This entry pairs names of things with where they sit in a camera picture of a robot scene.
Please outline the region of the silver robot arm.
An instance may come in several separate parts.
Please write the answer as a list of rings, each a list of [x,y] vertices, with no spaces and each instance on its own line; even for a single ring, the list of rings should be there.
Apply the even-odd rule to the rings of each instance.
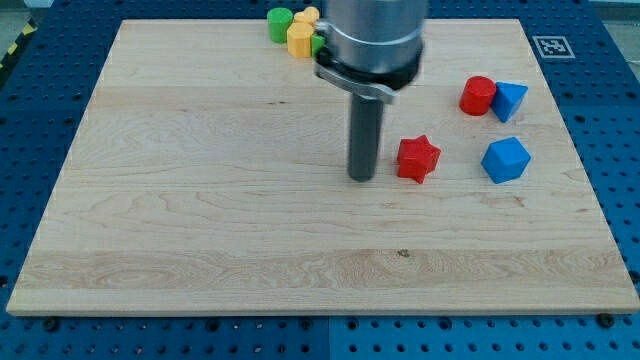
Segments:
[[[394,102],[417,75],[427,0],[327,0],[315,30],[316,75],[369,100]]]

